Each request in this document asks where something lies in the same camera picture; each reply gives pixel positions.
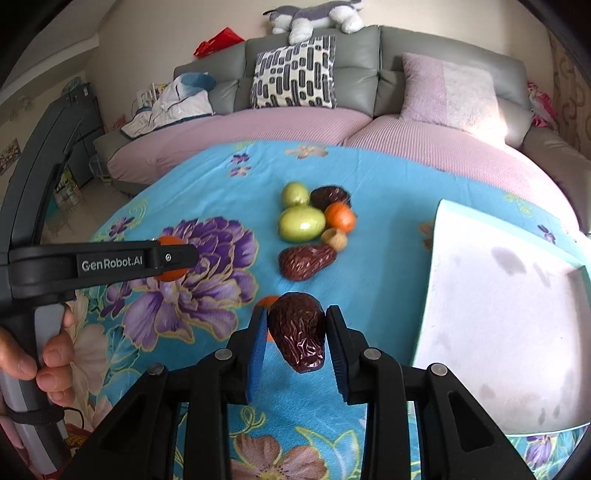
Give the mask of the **orange tangerine with stem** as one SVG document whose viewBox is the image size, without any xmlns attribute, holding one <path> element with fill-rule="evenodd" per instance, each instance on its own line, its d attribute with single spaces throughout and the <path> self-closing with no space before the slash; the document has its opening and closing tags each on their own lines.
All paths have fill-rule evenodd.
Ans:
<svg viewBox="0 0 591 480">
<path fill-rule="evenodd" d="M 186 242 L 180 238 L 171 235 L 162 235 L 158 238 L 158 242 L 163 247 L 177 247 L 185 245 Z M 181 255 L 176 251 L 167 251 L 163 254 L 164 270 L 155 279 L 159 282 L 169 283 L 181 279 L 188 272 L 187 267 L 179 267 L 181 262 Z"/>
</svg>

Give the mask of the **dark red date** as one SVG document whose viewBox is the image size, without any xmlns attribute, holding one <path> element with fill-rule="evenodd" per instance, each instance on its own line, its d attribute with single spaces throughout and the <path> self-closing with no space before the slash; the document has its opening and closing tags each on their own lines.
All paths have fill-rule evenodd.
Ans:
<svg viewBox="0 0 591 480">
<path fill-rule="evenodd" d="M 283 359 L 297 373 L 314 372 L 325 364 L 325 310 L 307 293 L 280 296 L 267 313 L 267 329 Z"/>
<path fill-rule="evenodd" d="M 279 267 L 283 278 L 290 281 L 311 279 L 335 262 L 338 252 L 329 245 L 300 245 L 280 252 Z"/>
</svg>

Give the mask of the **large green jujube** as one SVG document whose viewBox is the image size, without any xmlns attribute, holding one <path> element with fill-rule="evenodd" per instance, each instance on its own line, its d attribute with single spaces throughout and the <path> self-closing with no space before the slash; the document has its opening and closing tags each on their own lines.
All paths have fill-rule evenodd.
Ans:
<svg viewBox="0 0 591 480">
<path fill-rule="evenodd" d="M 314 240 L 325 230 L 325 214 L 315 207 L 300 205 L 280 214 L 280 238 L 291 243 Z"/>
</svg>

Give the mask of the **white tray teal rim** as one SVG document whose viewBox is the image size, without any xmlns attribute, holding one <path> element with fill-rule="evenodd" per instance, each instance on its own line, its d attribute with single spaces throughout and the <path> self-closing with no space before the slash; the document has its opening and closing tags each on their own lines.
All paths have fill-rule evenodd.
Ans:
<svg viewBox="0 0 591 480">
<path fill-rule="evenodd" d="M 590 421 L 590 274 L 551 242 L 443 200 L 414 366 L 447 366 L 508 434 Z"/>
</svg>

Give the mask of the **pink sofa seat cover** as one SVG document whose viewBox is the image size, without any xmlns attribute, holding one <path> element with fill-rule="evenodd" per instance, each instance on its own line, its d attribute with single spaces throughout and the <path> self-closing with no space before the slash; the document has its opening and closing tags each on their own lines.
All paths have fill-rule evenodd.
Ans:
<svg viewBox="0 0 591 480">
<path fill-rule="evenodd" d="M 136 194 L 213 145 L 254 140 L 342 145 L 403 157 L 498 187 L 590 231 L 590 165 L 548 129 L 530 130 L 514 149 L 396 115 L 373 119 L 344 108 L 297 107 L 197 118 L 135 140 L 113 130 L 93 144 L 119 188 Z"/>
</svg>

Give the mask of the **dark cabinet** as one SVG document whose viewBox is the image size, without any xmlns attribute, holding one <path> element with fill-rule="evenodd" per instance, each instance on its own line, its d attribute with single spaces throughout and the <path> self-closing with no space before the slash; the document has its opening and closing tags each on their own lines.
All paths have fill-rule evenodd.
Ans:
<svg viewBox="0 0 591 480">
<path fill-rule="evenodd" d="M 93 141 L 104 134 L 103 122 L 99 111 L 98 100 L 89 83 L 76 87 L 69 93 L 73 103 L 81 103 L 87 110 L 78 132 L 67 167 L 79 188 L 93 179 L 90 170 L 90 159 L 96 154 Z"/>
</svg>

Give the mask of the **dark red date front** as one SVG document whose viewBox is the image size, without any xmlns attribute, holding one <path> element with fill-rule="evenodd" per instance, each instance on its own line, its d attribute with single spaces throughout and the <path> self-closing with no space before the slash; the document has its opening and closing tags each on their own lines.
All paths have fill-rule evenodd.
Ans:
<svg viewBox="0 0 591 480">
<path fill-rule="evenodd" d="M 311 279 L 335 262 L 338 252 L 329 245 L 300 245 L 280 252 L 279 267 L 283 278 L 290 281 Z"/>
</svg>

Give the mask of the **blue floral tablecloth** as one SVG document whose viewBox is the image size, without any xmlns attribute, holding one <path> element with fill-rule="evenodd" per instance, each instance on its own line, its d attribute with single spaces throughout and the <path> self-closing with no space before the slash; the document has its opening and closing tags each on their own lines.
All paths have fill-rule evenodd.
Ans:
<svg viewBox="0 0 591 480">
<path fill-rule="evenodd" d="M 277 232 L 280 191 L 290 180 L 342 187 L 356 213 L 349 246 L 304 282 L 283 278 L 277 262 L 291 246 Z M 84 420 L 70 414 L 68 446 L 76 452 L 150 364 L 197 363 L 245 328 L 256 304 L 290 291 L 311 294 L 325 308 L 339 305 L 351 328 L 406 363 L 422 320 L 430 227 L 442 199 L 509 222 L 535 243 L 585 255 L 588 242 L 570 213 L 552 214 L 559 215 L 555 201 L 549 213 L 444 167 L 387 154 L 257 141 L 214 146 L 175 167 L 114 213 L 92 241 L 174 236 L 197 248 L 200 263 L 170 283 L 150 278 L 76 293 L 72 370 Z M 259 397 L 228 409 L 235 479 L 360 479 L 367 407 L 339 398 L 329 355 L 322 370 L 298 374 L 273 343 L 266 342 Z M 146 469 L 153 457 L 147 446 L 132 452 L 139 428 L 156 421 L 141 413 L 138 426 L 128 417 L 117 420 L 106 452 L 85 462 L 74 479 L 89 479 L 100 467 L 115 472 L 98 479 L 115 479 L 125 466 L 130 473 L 122 479 L 182 479 L 184 464 L 196 455 L 181 446 L 187 422 L 202 427 L 207 415 L 199 408 L 191 418 L 191 407 L 181 405 L 172 417 L 171 473 Z"/>
</svg>

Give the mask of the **small orange tangerine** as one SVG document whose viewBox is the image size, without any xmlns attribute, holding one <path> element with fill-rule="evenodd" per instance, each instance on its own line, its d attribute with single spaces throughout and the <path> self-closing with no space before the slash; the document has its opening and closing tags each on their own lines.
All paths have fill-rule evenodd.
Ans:
<svg viewBox="0 0 591 480">
<path fill-rule="evenodd" d="M 349 234 L 356 227 L 356 214 L 346 203 L 335 202 L 325 209 L 325 223 Z"/>
</svg>

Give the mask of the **small green jujube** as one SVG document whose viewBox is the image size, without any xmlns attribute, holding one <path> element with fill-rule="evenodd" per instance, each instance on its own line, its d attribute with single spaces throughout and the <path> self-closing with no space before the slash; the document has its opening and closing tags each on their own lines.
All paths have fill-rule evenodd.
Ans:
<svg viewBox="0 0 591 480">
<path fill-rule="evenodd" d="M 284 208 L 303 206 L 310 203 L 310 192 L 301 182 L 290 182 L 281 191 L 281 202 Z"/>
</svg>

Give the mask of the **black white patterned cushion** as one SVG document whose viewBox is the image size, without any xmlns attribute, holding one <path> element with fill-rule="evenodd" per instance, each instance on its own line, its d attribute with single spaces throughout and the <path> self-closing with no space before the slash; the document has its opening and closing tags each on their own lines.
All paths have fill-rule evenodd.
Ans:
<svg viewBox="0 0 591 480">
<path fill-rule="evenodd" d="M 335 35 L 259 53 L 250 89 L 252 108 L 335 109 Z"/>
</svg>

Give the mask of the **pink cloth by sofa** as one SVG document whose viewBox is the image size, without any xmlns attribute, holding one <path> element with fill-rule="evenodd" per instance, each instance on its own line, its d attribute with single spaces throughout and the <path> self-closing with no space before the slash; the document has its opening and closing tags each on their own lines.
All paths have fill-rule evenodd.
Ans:
<svg viewBox="0 0 591 480">
<path fill-rule="evenodd" d="M 533 115 L 532 125 L 536 128 L 557 130 L 557 113 L 551 97 L 533 81 L 528 81 L 527 87 L 530 110 Z"/>
</svg>

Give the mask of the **pink plush cushion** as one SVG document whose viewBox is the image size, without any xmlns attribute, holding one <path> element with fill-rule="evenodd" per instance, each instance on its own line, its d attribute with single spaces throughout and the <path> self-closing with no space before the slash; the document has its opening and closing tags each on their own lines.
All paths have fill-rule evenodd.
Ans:
<svg viewBox="0 0 591 480">
<path fill-rule="evenodd" d="M 401 118 L 464 131 L 503 143 L 502 119 L 491 74 L 430 56 L 402 55 L 405 98 Z"/>
</svg>

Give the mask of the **grey white plush toy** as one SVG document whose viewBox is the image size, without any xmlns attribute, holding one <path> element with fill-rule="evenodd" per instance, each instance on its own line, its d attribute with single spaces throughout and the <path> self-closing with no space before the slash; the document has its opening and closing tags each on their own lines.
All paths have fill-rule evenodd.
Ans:
<svg viewBox="0 0 591 480">
<path fill-rule="evenodd" d="M 279 6 L 266 12 L 273 35 L 287 34 L 290 45 L 311 39 L 315 28 L 338 28 L 345 34 L 353 34 L 365 27 L 359 12 L 363 1 L 329 1 L 310 7 Z"/>
</svg>

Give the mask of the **grey sofa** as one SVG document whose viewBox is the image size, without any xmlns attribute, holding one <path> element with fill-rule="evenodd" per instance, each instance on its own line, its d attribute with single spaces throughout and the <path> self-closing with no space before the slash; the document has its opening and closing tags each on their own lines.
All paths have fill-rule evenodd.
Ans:
<svg viewBox="0 0 591 480">
<path fill-rule="evenodd" d="M 526 70 L 517 59 L 461 41 L 386 26 L 370 26 L 351 35 L 336 33 L 335 37 L 335 109 L 355 110 L 373 119 L 399 117 L 406 83 L 402 55 L 414 53 L 488 71 L 507 125 L 507 146 L 520 149 L 526 134 L 536 128 Z M 284 35 L 250 39 L 178 66 L 175 73 L 199 72 L 213 77 L 216 86 L 209 95 L 212 116 L 256 110 L 250 104 L 256 57 L 286 43 Z"/>
</svg>

